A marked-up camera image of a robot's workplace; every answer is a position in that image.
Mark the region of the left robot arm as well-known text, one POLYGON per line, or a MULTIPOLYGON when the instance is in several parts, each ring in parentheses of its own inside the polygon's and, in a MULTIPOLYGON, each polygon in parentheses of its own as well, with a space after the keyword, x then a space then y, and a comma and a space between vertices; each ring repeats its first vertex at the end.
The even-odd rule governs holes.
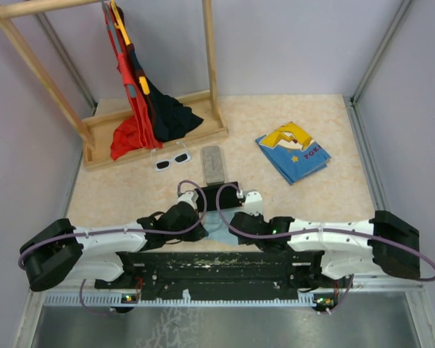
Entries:
POLYGON ((70 279, 115 282, 126 288, 136 279, 126 254, 159 249, 172 240, 200 241, 208 235, 202 220, 187 202, 133 223, 103 228, 77 227, 61 218, 21 246, 18 265, 34 292, 70 279))

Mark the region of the light blue lens cloth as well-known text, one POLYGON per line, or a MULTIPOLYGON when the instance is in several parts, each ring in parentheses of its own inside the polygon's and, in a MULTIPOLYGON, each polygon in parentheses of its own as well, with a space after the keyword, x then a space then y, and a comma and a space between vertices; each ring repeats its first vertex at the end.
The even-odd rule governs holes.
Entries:
POLYGON ((220 242, 231 246, 238 245, 238 238, 228 231, 217 211, 208 212, 203 219, 203 227, 207 232, 207 240, 220 242))

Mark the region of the red garment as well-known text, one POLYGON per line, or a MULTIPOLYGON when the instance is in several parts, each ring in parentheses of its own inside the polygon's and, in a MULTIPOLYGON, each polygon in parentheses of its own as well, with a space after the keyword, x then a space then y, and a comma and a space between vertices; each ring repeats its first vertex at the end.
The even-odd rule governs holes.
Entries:
POLYGON ((110 156, 113 160, 137 149, 162 148, 162 142, 154 136, 146 102, 139 87, 137 97, 128 98, 128 102, 133 114, 122 121, 113 133, 110 147, 110 156))

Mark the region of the grey glasses case green lining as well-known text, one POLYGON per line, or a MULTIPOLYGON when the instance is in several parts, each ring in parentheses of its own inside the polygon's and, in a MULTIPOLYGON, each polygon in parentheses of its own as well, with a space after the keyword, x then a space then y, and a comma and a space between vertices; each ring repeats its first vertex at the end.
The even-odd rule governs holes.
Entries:
POLYGON ((202 167, 204 181, 208 186, 225 182, 223 158, 219 146, 205 146, 202 148, 202 167))

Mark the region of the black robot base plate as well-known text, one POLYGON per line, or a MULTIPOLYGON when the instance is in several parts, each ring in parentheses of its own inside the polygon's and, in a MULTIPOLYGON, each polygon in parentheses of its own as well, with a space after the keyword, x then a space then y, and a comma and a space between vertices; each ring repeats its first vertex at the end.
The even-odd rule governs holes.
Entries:
POLYGON ((96 289, 139 291, 143 300, 237 301, 297 299, 301 291, 344 289, 349 279, 320 272, 322 252, 139 252, 122 253, 126 271, 96 289))

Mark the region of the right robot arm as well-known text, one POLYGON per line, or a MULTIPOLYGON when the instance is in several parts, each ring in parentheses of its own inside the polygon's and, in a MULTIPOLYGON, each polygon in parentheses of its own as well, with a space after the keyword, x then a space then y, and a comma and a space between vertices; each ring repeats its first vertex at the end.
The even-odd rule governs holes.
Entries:
POLYGON ((373 218, 347 223, 321 223, 293 217, 237 212, 228 230, 242 244, 256 244, 266 252, 291 250, 317 252, 309 269, 319 287, 356 273, 383 272, 388 276, 418 280, 421 276, 419 232, 401 218, 377 210, 373 218))

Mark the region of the white sunglasses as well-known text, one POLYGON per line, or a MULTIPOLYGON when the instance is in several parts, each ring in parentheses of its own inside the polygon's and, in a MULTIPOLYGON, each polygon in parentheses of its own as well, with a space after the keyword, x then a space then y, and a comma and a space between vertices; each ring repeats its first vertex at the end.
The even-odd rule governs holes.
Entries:
POLYGON ((177 153, 173 156, 172 159, 161 159, 161 160, 155 160, 154 154, 156 153, 156 149, 152 149, 150 151, 150 159, 153 161, 154 170, 156 172, 162 172, 164 170, 167 170, 171 167, 173 163, 177 165, 182 165, 184 163, 191 161, 191 154, 188 150, 187 146, 182 141, 176 141, 178 145, 182 146, 181 152, 177 153))

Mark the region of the black glasses case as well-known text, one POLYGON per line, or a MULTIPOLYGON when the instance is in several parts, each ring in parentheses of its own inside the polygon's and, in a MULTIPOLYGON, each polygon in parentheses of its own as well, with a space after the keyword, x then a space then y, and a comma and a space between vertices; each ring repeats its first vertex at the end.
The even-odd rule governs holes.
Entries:
MULTIPOLYGON (((223 186, 223 183, 202 187, 204 195, 201 194, 199 189, 195 189, 195 192, 198 194, 196 205, 199 212, 213 212, 217 210, 216 196, 221 186, 223 186)), ((221 191, 219 203, 222 210, 241 207, 242 202, 243 199, 237 197, 237 190, 233 186, 226 186, 221 191)))

